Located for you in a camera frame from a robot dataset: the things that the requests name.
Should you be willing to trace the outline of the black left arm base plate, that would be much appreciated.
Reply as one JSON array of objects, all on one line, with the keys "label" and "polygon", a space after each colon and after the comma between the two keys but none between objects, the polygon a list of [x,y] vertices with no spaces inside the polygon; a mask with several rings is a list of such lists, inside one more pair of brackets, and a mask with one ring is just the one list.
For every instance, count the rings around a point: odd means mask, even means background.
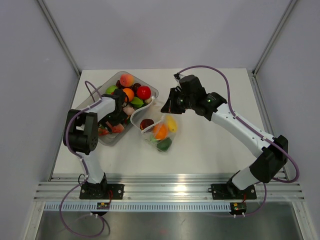
[{"label": "black left arm base plate", "polygon": [[123,184],[83,184],[79,198],[81,200],[122,200],[124,195]]}]

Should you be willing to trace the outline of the dark green toy avocado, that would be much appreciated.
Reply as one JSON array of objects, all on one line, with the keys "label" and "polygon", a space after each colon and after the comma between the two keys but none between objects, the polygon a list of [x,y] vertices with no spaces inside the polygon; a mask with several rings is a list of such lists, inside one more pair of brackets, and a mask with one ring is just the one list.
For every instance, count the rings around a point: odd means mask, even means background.
[{"label": "dark green toy avocado", "polygon": [[159,141],[157,143],[156,147],[160,152],[167,152],[168,149],[171,147],[171,145],[172,145],[172,140],[170,137],[167,137],[167,138]]}]

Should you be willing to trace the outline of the dark red toy apple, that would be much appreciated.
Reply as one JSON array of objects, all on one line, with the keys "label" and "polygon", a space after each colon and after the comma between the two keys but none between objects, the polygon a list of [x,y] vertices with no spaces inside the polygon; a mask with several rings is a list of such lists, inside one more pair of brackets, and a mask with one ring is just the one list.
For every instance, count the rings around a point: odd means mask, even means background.
[{"label": "dark red toy apple", "polygon": [[152,119],[146,118],[146,119],[143,119],[143,120],[140,122],[139,127],[140,127],[141,130],[144,130],[144,129],[146,129],[147,127],[153,125],[154,123],[155,123],[155,122],[154,122]]}]

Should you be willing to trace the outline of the clear zip top bag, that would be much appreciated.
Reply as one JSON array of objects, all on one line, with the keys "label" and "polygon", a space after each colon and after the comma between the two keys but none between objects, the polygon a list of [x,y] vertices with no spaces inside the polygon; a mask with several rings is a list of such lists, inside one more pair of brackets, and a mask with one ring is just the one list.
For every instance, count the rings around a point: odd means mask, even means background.
[{"label": "clear zip top bag", "polygon": [[164,103],[152,96],[147,104],[137,109],[130,122],[139,130],[142,139],[160,153],[167,153],[181,130],[180,119],[169,113],[162,113]]}]

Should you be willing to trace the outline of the light green toy starfruit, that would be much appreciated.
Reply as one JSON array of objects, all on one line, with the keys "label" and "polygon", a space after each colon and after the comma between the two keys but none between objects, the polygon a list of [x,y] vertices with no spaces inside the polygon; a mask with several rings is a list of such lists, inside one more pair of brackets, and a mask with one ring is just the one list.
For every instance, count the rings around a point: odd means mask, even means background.
[{"label": "light green toy starfruit", "polygon": [[154,137],[153,135],[150,136],[149,142],[151,144],[157,144],[158,142],[160,142],[159,139],[157,139],[156,137]]}]

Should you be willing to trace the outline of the yellow toy mango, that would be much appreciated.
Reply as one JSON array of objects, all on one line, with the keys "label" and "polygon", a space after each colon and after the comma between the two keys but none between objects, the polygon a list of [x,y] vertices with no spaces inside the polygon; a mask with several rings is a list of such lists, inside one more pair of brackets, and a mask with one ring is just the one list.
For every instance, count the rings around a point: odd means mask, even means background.
[{"label": "yellow toy mango", "polygon": [[168,130],[172,133],[176,133],[178,130],[178,125],[176,120],[171,115],[166,115],[165,121],[166,121]]}]

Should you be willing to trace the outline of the pink toy egg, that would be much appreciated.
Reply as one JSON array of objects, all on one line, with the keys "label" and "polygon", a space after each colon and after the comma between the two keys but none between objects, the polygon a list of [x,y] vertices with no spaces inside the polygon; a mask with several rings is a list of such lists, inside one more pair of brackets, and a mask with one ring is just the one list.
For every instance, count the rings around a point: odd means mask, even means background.
[{"label": "pink toy egg", "polygon": [[135,109],[130,105],[125,106],[122,110],[128,116],[131,116],[135,112]]}]

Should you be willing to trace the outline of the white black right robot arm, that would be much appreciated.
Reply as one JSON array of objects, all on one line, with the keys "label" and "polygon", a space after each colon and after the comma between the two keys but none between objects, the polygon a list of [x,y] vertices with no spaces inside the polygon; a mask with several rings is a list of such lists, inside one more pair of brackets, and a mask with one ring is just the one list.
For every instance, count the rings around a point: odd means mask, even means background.
[{"label": "white black right robot arm", "polygon": [[249,186],[269,183],[278,171],[288,162],[286,152],[288,141],[284,136],[274,137],[246,120],[240,120],[227,100],[216,92],[207,93],[198,77],[176,74],[177,86],[170,89],[168,99],[162,109],[166,114],[183,114],[193,110],[244,144],[256,160],[236,172],[226,183],[227,193],[239,198]]}]

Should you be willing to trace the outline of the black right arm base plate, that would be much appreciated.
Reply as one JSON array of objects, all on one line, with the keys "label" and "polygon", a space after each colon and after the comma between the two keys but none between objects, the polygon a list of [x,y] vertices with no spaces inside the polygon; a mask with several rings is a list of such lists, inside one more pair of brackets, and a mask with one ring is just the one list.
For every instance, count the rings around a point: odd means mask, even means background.
[{"label": "black right arm base plate", "polygon": [[213,183],[207,189],[214,200],[256,200],[257,194],[254,185],[239,190],[227,183]]}]

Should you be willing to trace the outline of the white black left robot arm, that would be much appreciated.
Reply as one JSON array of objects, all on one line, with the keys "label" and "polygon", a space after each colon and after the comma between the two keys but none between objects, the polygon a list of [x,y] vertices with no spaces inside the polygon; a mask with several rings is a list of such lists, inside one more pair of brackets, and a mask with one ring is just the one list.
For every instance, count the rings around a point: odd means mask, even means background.
[{"label": "white black left robot arm", "polygon": [[111,132],[113,127],[122,124],[128,117],[123,111],[123,104],[127,102],[125,92],[116,89],[113,94],[99,96],[86,108],[71,109],[67,114],[63,144],[83,165],[85,180],[81,189],[97,199],[108,194],[106,175],[93,154],[99,141],[99,127]]}]

